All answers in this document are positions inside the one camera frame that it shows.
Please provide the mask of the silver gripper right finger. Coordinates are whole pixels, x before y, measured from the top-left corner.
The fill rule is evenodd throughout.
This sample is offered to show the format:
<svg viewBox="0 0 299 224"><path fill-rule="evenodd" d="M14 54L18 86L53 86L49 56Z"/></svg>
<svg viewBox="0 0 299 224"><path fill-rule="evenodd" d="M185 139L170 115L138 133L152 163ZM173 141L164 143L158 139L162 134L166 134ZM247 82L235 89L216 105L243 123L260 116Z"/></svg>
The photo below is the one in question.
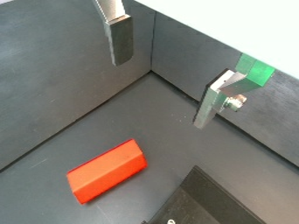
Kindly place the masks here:
<svg viewBox="0 0 299 224"><path fill-rule="evenodd" d="M192 124L198 129L204 128L213 116L224 109L237 111L243 107L247 97L243 94L224 92L224 88L231 88L243 78L241 73L225 69L207 84L192 120Z"/></svg>

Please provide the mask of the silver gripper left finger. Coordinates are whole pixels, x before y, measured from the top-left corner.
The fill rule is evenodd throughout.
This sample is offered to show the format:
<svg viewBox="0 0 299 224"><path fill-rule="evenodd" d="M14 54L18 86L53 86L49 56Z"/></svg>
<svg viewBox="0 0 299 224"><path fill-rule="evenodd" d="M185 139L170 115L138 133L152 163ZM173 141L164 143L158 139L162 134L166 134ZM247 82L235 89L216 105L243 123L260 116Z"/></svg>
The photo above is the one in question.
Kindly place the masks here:
<svg viewBox="0 0 299 224"><path fill-rule="evenodd" d="M121 0L92 0L101 16L112 64L118 67L133 56L133 19Z"/></svg>

